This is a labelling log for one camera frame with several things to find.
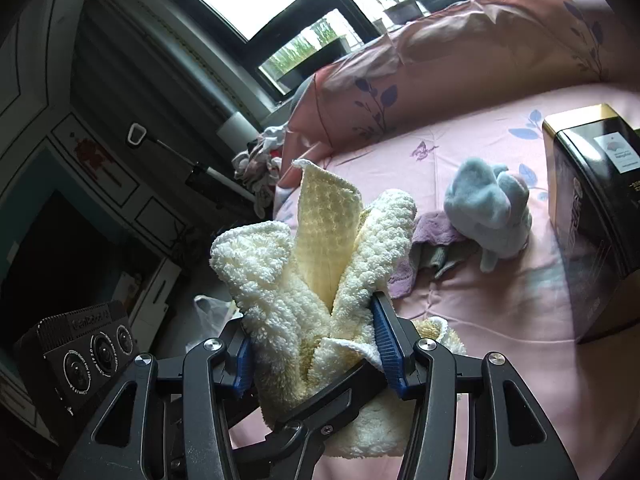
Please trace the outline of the yellow waffle towel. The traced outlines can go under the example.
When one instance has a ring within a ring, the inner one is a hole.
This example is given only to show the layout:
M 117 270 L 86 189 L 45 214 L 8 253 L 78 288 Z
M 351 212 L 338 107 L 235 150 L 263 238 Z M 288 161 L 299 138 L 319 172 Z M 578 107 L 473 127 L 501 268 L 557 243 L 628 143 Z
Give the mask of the yellow waffle towel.
M 382 366 L 369 301 L 408 256 L 416 203 L 386 190 L 369 206 L 313 162 L 303 171 L 297 226 L 281 221 L 219 235 L 209 264 L 242 314 L 269 428 L 361 360 Z

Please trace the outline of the purple knitted cloth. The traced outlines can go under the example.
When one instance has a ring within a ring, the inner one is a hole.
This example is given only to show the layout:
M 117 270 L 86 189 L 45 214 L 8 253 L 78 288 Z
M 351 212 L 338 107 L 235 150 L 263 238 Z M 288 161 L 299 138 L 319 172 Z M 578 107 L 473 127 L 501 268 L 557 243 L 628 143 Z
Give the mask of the purple knitted cloth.
M 431 281 L 440 280 L 476 251 L 477 244 L 454 228 L 445 211 L 421 214 L 416 219 L 408 256 L 388 280 L 390 298 L 408 296 L 420 273 Z

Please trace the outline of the pink bed sheet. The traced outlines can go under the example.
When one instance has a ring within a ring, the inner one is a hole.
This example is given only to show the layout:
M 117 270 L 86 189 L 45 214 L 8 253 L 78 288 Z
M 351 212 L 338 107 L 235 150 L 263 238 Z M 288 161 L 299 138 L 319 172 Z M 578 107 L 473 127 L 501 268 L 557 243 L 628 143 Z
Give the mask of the pink bed sheet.
M 447 186 L 471 157 L 506 165 L 530 185 L 533 227 L 523 255 L 487 274 L 471 257 L 437 282 L 420 275 L 395 306 L 406 318 L 446 318 L 472 356 L 505 354 L 583 479 L 605 473 L 638 422 L 639 332 L 630 328 L 591 344 L 575 341 L 548 216 L 541 123 L 550 114 L 603 102 L 638 124 L 638 84 L 581 84 L 422 125 L 322 160 L 326 170 L 359 188 L 365 202 L 400 188 L 412 195 L 420 212 L 442 208 Z

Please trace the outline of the white plastic bag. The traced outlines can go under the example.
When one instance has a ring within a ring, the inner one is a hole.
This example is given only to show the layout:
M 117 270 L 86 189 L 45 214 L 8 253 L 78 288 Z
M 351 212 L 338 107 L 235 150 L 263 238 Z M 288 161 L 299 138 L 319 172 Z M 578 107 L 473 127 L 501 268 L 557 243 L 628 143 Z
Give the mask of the white plastic bag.
M 198 336 L 186 344 L 186 352 L 205 339 L 218 337 L 224 326 L 236 318 L 242 318 L 242 313 L 233 300 L 224 301 L 217 298 L 198 295 L 193 299 L 193 305 L 200 328 Z

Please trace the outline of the green knitted cloth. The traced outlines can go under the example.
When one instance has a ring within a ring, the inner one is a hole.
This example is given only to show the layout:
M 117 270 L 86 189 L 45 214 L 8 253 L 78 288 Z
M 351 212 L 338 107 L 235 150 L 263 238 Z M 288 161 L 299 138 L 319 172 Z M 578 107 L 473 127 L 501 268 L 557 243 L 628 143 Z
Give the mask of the green knitted cloth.
M 437 281 L 476 252 L 477 244 L 472 240 L 455 242 L 450 245 L 425 244 L 422 247 L 418 269 L 426 272 L 433 281 Z

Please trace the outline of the blue plush mouse toy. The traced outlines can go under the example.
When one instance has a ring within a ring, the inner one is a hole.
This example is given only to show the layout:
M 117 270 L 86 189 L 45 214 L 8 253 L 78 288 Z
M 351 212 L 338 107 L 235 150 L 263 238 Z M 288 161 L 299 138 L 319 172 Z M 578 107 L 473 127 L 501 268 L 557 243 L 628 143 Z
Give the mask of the blue plush mouse toy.
M 506 166 L 472 157 L 459 167 L 445 193 L 444 211 L 460 234 L 480 246 L 482 272 L 526 248 L 533 223 L 528 199 L 526 183 Z

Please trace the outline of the pile of clothes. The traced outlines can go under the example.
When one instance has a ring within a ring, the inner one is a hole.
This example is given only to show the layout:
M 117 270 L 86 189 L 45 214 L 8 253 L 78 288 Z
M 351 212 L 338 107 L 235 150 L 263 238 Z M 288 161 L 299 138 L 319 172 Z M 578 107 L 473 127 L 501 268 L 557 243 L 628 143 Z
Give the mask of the pile of clothes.
M 254 211 L 259 219 L 267 217 L 274 200 L 287 131 L 288 124 L 265 128 L 255 141 L 247 144 L 247 148 L 232 159 L 235 179 L 255 196 Z

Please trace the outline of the black tea box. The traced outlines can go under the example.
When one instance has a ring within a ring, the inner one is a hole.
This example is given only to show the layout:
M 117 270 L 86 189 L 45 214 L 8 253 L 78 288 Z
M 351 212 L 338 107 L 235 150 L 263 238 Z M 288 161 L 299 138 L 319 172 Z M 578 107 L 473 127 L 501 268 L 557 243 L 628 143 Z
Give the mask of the black tea box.
M 544 120 L 548 211 L 577 342 L 639 322 L 639 135 L 608 104 Z

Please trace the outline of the dark planter trough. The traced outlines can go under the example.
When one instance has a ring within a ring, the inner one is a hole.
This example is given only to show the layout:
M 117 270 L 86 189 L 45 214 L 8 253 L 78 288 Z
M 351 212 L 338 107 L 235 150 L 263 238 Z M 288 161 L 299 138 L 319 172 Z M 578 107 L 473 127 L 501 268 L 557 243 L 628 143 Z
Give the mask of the dark planter trough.
M 269 59 L 277 75 L 274 82 L 283 93 L 293 91 L 317 70 L 348 52 L 344 36 L 334 38 L 317 50 L 306 39 L 295 38 L 292 46 L 283 47 Z

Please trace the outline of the pink sheet covered cushion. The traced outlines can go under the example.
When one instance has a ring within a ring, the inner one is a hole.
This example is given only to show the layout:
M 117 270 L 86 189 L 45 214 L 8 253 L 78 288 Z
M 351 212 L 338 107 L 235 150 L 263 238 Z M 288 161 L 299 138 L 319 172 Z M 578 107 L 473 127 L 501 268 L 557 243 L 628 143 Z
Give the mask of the pink sheet covered cushion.
M 638 84 L 639 48 L 605 0 L 466 0 L 311 77 L 278 185 L 312 162 L 474 110 L 582 84 Z

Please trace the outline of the white handled mop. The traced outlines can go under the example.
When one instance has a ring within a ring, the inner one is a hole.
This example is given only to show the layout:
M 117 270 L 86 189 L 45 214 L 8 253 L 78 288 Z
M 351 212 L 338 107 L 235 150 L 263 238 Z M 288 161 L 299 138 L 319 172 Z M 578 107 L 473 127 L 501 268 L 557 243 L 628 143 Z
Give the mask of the white handled mop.
M 243 188 L 241 185 L 235 183 L 230 178 L 226 177 L 224 174 L 217 171 L 213 167 L 203 165 L 200 162 L 194 162 L 190 158 L 187 158 L 186 156 L 184 156 L 183 154 L 181 154 L 180 152 L 178 152 L 177 150 L 175 150 L 174 148 L 172 148 L 162 140 L 157 139 L 156 136 L 152 136 L 152 134 L 149 133 L 149 130 L 145 128 L 145 126 L 142 126 L 137 122 L 133 122 L 129 126 L 128 133 L 127 133 L 128 145 L 130 146 L 130 148 L 140 148 L 140 146 L 142 144 L 145 144 L 145 142 L 151 142 L 156 144 L 163 150 L 168 151 L 168 153 L 178 157 L 178 159 L 180 159 L 182 162 L 190 166 L 192 169 L 200 168 L 201 170 L 204 171 L 204 174 L 206 174 L 207 177 L 210 177 L 211 179 L 222 184 L 229 190 L 235 192 L 235 194 L 242 196 L 244 200 L 248 200 L 253 204 L 256 203 L 255 195 L 252 194 L 250 191 L 247 191 L 246 188 Z

